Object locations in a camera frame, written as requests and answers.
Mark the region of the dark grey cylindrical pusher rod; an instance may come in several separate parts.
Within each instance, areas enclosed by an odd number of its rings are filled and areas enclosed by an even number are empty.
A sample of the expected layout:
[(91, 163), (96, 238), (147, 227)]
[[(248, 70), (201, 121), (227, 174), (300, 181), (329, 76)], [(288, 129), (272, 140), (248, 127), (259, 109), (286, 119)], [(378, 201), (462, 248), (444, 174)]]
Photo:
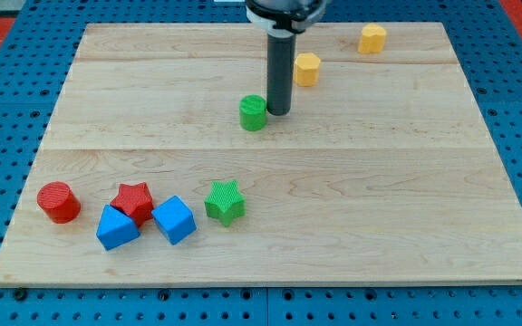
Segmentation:
[(267, 36), (266, 101), (274, 116), (285, 116), (291, 109), (295, 36)]

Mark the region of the black white robot wrist flange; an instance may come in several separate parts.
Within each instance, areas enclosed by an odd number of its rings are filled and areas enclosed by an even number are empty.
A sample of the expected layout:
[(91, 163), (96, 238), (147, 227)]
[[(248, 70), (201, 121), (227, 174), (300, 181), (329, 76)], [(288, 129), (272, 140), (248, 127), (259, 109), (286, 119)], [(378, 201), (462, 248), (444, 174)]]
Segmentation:
[(328, 0), (246, 0), (247, 19), (271, 36), (302, 34), (325, 14)]

